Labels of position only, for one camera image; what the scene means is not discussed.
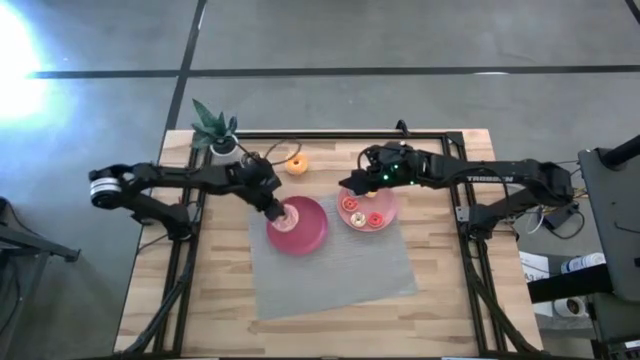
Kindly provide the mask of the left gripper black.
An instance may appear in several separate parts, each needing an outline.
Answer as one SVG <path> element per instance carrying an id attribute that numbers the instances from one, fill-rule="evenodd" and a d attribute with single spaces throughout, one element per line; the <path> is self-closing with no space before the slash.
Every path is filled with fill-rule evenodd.
<path id="1" fill-rule="evenodd" d="M 282 183 L 268 160 L 234 162 L 227 166 L 227 175 L 228 191 L 250 205 L 267 205 L 263 213 L 270 222 L 286 215 L 284 205 L 274 195 Z"/>

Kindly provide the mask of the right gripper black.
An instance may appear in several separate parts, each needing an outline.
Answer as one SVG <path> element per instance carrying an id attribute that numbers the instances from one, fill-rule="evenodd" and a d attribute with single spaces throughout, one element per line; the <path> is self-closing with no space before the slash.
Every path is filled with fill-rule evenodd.
<path id="1" fill-rule="evenodd" d="M 339 185 L 360 196 L 381 188 L 416 185 L 416 150 L 403 142 L 372 145 L 359 154 L 359 168 Z"/>

